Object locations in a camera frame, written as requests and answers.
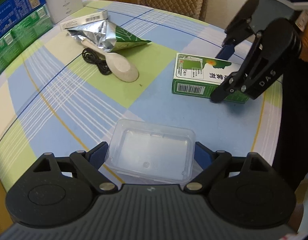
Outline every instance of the white spoon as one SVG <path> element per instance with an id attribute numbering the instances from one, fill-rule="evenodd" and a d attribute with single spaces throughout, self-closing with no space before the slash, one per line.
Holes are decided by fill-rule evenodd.
<path id="1" fill-rule="evenodd" d="M 125 82 L 134 82 L 138 79 L 139 73 L 134 64 L 130 63 L 126 57 L 113 52 L 105 52 L 88 39 L 82 40 L 82 44 L 105 57 L 106 63 L 112 73 Z"/>

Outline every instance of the green and silver bag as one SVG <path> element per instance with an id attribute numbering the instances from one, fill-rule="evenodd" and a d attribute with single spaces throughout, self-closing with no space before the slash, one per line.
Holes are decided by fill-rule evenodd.
<path id="1" fill-rule="evenodd" d="M 150 43 L 124 30 L 109 20 L 80 25 L 67 29 L 70 36 L 81 42 L 88 38 L 105 52 L 128 49 Z"/>

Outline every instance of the blue box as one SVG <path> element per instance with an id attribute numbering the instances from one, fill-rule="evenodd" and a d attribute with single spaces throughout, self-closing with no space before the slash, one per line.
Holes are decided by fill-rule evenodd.
<path id="1" fill-rule="evenodd" d="M 45 0 L 7 0 L 0 5 L 0 38 L 26 16 L 45 4 Z"/>

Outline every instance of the plaid tablecloth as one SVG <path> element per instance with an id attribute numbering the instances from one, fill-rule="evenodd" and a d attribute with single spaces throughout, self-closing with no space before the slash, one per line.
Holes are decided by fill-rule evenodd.
<path id="1" fill-rule="evenodd" d="M 101 75 L 59 25 L 32 44 L 0 76 L 0 179 L 6 189 L 44 152 L 67 156 L 109 142 L 120 118 L 190 128 L 212 150 L 235 156 L 256 151 L 272 163 L 281 117 L 279 81 L 245 104 L 171 93 L 176 53 L 215 57 L 222 29 L 140 5 L 101 0 L 84 5 L 65 20 L 107 9 L 112 22 L 153 41 L 120 52 L 140 77 L 125 83 Z M 230 60 L 242 63 L 249 47 L 241 43 Z M 117 184 L 127 180 L 106 165 L 100 171 Z"/>

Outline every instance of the clear plastic box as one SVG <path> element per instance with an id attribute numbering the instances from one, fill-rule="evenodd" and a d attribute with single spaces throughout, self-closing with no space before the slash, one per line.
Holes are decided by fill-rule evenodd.
<path id="1" fill-rule="evenodd" d="M 194 147 L 192 130 L 121 119 L 105 163 L 118 173 L 183 184 L 192 175 Z"/>

